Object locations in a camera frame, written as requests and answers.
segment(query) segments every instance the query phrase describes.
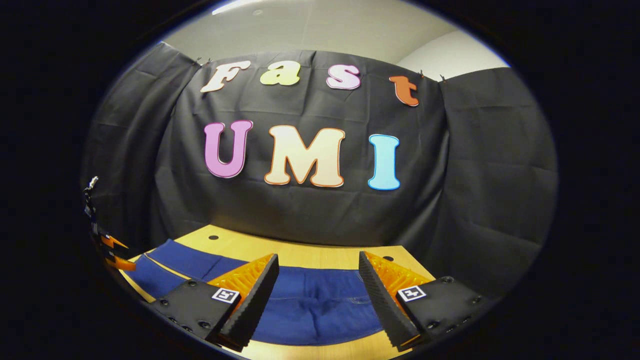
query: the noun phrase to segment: light blue letter i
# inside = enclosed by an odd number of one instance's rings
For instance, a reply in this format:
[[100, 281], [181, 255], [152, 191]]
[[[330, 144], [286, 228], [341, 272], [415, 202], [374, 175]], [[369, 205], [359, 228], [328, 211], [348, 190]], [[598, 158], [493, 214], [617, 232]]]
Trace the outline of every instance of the light blue letter i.
[[396, 147], [400, 140], [389, 135], [371, 135], [369, 142], [375, 151], [373, 177], [369, 180], [369, 187], [376, 190], [395, 190], [400, 187], [396, 179]]

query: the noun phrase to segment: wooden table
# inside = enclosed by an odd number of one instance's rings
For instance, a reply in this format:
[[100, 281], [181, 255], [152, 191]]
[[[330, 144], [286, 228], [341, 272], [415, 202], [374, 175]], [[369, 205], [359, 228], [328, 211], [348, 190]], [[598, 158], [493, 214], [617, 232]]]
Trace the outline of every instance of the wooden table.
[[[218, 239], [209, 239], [212, 235], [217, 236]], [[207, 225], [175, 241], [202, 252], [243, 261], [253, 261], [266, 254], [276, 253], [278, 254], [280, 266], [345, 270], [357, 269], [358, 253], [361, 250], [366, 250], [378, 256], [391, 256], [398, 265], [417, 272], [428, 279], [435, 280], [402, 246], [336, 247], [304, 245], [250, 236], [213, 225]], [[120, 272], [145, 300], [149, 302], [155, 301], [151, 295], [144, 292], [133, 282], [125, 272]], [[396, 348], [391, 346], [391, 342], [389, 342], [384, 331], [358, 340], [327, 346], [288, 346], [251, 340], [241, 353], [228, 348], [223, 349], [252, 360], [388, 360], [411, 351], [398, 352]]]

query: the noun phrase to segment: blue fabric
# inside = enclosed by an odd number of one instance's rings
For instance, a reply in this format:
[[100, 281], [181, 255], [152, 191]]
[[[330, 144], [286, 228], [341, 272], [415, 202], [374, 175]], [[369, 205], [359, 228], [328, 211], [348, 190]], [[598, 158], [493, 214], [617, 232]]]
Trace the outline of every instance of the blue fabric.
[[[167, 240], [147, 255], [178, 273], [210, 281], [246, 261], [194, 250]], [[184, 279], [141, 256], [127, 274], [155, 298]], [[358, 270], [281, 266], [253, 340], [281, 345], [331, 345], [382, 330]]]
[[136, 260], [136, 271], [126, 272], [140, 288], [154, 298], [165, 296], [184, 279], [161, 268], [142, 255]]

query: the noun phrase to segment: black fabric backdrop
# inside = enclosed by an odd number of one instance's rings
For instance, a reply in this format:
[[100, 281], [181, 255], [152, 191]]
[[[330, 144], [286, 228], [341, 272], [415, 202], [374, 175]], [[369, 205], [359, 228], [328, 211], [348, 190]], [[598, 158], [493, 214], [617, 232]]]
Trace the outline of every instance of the black fabric backdrop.
[[[216, 66], [250, 60], [216, 92], [200, 93]], [[293, 86], [260, 83], [276, 61], [301, 64]], [[355, 65], [355, 90], [329, 88], [327, 69]], [[401, 103], [389, 76], [417, 85], [420, 104]], [[220, 158], [231, 159], [236, 120], [253, 121], [243, 171], [209, 173], [204, 127], [222, 122]], [[273, 186], [275, 125], [296, 126], [306, 145], [324, 127], [346, 133], [344, 185]], [[401, 186], [369, 188], [368, 137], [395, 136]], [[143, 251], [206, 224], [288, 241], [342, 246], [403, 245], [435, 276], [453, 275], [502, 296], [531, 264], [554, 209], [557, 169], [550, 131], [509, 68], [437, 83], [359, 56], [322, 51], [259, 53], [203, 66], [166, 44], [137, 61], [105, 98], [87, 140], [82, 185], [100, 176], [99, 222]]]

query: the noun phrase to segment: white wall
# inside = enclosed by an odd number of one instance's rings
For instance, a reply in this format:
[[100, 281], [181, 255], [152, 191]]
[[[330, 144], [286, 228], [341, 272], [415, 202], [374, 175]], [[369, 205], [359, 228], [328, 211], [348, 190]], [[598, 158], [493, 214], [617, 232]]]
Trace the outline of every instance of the white wall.
[[453, 31], [418, 48], [397, 63], [441, 81], [468, 72], [509, 67], [500, 56], [463, 31]]

